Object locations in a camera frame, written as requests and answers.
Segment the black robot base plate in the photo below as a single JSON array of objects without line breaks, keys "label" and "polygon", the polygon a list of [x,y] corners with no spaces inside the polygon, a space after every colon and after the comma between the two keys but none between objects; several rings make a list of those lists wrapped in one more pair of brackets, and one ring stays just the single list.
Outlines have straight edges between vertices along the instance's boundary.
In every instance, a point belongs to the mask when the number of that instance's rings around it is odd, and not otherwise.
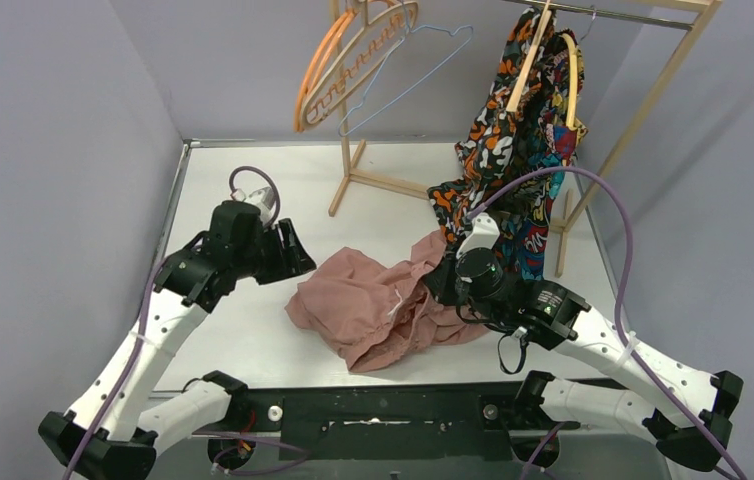
[{"label": "black robot base plate", "polygon": [[282,460],[526,459],[554,423],[518,405],[521,385],[250,389],[208,428],[277,438]]}]

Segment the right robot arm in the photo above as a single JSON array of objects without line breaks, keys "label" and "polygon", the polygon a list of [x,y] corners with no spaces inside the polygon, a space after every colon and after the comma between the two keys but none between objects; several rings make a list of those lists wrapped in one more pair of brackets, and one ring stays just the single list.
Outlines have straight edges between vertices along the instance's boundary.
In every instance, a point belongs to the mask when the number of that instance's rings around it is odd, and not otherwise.
[{"label": "right robot arm", "polygon": [[529,371],[513,401],[524,424],[617,430],[694,471],[709,472],[722,462],[744,385],[739,376],[668,357],[566,287],[504,271],[485,248],[447,252],[424,284],[464,323],[517,339],[522,353],[537,345],[570,357],[617,384],[595,386]]}]

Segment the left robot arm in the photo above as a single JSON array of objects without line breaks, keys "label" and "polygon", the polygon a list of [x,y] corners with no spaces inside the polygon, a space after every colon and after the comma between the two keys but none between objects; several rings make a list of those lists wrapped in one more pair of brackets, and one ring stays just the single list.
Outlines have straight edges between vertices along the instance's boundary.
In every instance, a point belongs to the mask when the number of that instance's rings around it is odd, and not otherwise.
[{"label": "left robot arm", "polygon": [[41,421],[38,434],[64,478],[145,479],[160,454],[200,428],[246,424],[248,387],[220,371],[155,407],[148,400],[185,341],[239,281],[267,285],[315,267],[290,219],[274,219],[255,201],[216,206],[208,229],[155,267],[136,323],[91,386]]}]

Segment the pink shorts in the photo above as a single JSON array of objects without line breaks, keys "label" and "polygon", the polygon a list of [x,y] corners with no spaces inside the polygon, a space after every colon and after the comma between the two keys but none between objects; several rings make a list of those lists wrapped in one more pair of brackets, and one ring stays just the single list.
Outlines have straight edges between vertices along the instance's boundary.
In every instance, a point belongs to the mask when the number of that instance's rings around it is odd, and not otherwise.
[{"label": "pink shorts", "polygon": [[285,311],[296,327],[317,333],[354,374],[385,369],[431,346],[472,342],[489,330],[463,322],[424,284],[446,247],[435,230],[391,267],[344,247],[297,285]]}]

